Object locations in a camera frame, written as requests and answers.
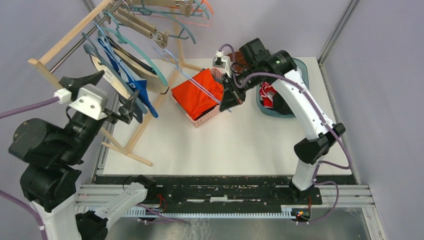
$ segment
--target gray wall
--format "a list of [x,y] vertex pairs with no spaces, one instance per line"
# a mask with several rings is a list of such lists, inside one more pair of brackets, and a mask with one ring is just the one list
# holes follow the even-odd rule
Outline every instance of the gray wall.
[[423,11],[423,1],[362,1],[325,64],[390,240],[423,239]]
[[[186,24],[197,43],[184,40],[184,55],[186,58],[212,58],[224,43],[238,49],[248,41],[260,38],[272,53],[286,50],[296,57],[318,57],[348,2],[349,0],[210,0],[215,12],[211,16],[212,26]],[[170,20],[144,18],[155,24],[159,31],[169,30],[173,33]],[[195,17],[178,16],[178,19],[208,23]],[[132,29],[120,29],[123,35],[151,59],[160,58],[152,49],[152,46],[158,48],[152,40]],[[175,42],[174,38],[169,38],[167,49],[176,54]],[[131,47],[125,48],[140,57]]]
[[[79,0],[3,1],[0,8],[0,112],[53,96],[55,89],[27,61],[41,58],[87,13]],[[81,77],[94,72],[89,58],[80,49],[55,75]],[[0,120],[0,189],[21,200],[24,197],[19,180],[27,164],[11,156],[8,147],[15,129],[30,118],[42,118],[61,127],[67,123],[65,106],[58,103]],[[79,183],[89,180],[99,146],[98,137],[83,158],[85,164],[78,167],[83,170]],[[41,239],[33,217],[3,198],[0,198],[0,216],[0,239]]]

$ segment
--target wooden rack frame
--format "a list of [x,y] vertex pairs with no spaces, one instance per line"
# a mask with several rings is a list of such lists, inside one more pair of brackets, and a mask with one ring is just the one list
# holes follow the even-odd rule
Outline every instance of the wooden rack frame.
[[[59,80],[53,75],[53,73],[62,65],[62,63],[73,53],[76,49],[78,49],[83,42],[85,41],[85,38],[82,38],[78,41],[78,43],[71,48],[70,51],[68,51],[63,58],[61,58],[51,70],[48,70],[46,68],[46,64],[48,64],[69,42],[74,39],[77,34],[79,34],[84,27],[86,27],[99,13],[102,12],[103,9],[105,9],[108,4],[113,2],[114,0],[103,0],[98,6],[96,6],[86,17],[84,17],[70,32],[68,32],[56,45],[54,45],[44,56],[42,56],[39,60],[31,58],[28,63],[30,63],[53,87],[56,89],[62,89],[63,87],[59,84]],[[122,0],[117,1],[117,3],[114,5],[113,8],[111,8],[109,11],[113,12],[115,11],[121,4],[123,3]],[[104,16],[98,24],[102,24],[107,19],[107,16]],[[173,23],[173,30],[176,34],[178,34],[181,30],[179,29],[180,26],[178,26],[177,23]],[[93,27],[90,31],[87,32],[87,35],[90,36],[93,34],[96,30],[96,27]],[[183,46],[181,43],[181,40],[177,38],[177,45],[178,45],[178,65],[180,68],[189,68],[195,71],[201,71],[202,68],[191,65],[184,62],[184,54],[183,54]],[[171,77],[168,79],[168,85],[171,88],[173,84],[175,83],[177,77],[179,76],[178,70],[174,70]],[[153,106],[155,109],[158,109],[161,105],[162,101],[164,100],[166,95],[160,95],[157,97],[157,99],[154,101]],[[100,132],[110,141],[108,142],[102,142],[102,145],[105,147],[112,149],[114,151],[117,151],[127,157],[130,157],[134,160],[137,160],[143,164],[146,164],[148,166],[153,166],[153,163],[140,157],[137,155],[132,154],[132,150],[134,149],[137,141],[143,134],[144,130],[147,128],[149,122],[152,120],[153,116],[150,114],[150,112],[144,116],[143,122],[138,126],[138,128],[135,130],[135,132],[132,134],[131,138],[127,142],[127,144],[122,146],[113,136],[110,132],[108,132],[105,128],[101,128]]]

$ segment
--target folded red garment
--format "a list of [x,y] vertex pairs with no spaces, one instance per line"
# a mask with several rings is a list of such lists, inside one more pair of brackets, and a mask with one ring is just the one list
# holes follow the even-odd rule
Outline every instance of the folded red garment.
[[[215,81],[209,68],[199,72],[193,79],[215,96],[216,99],[219,101],[223,99],[224,87]],[[175,100],[193,120],[197,120],[205,111],[218,105],[215,100],[198,89],[189,80],[174,87],[171,91]]]

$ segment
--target gray floor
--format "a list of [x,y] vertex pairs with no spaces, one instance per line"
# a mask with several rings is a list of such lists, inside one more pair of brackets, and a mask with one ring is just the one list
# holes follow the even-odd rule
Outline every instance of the gray floor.
[[[312,219],[327,210],[315,208]],[[144,225],[121,218],[106,240],[370,240],[360,208],[336,209],[327,219],[296,226],[288,219],[186,219],[187,223]]]

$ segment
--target laundry basket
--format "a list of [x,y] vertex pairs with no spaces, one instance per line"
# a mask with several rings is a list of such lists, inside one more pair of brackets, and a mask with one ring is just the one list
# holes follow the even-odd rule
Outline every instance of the laundry basket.
[[[212,68],[210,70],[210,73],[213,75],[213,78],[215,81],[221,83],[221,78],[223,77],[222,72],[217,68]],[[179,107],[181,112],[185,114],[185,116],[190,120],[190,122],[194,125],[195,128],[198,128],[205,124],[207,121],[209,121],[211,118],[215,117],[220,113],[220,105],[216,105],[211,111],[206,113],[205,115],[201,116],[197,120],[193,120],[190,115],[187,114],[187,112],[184,110],[184,108],[177,102],[177,100],[174,98],[174,96],[171,94],[171,99],[175,102],[175,104]]]

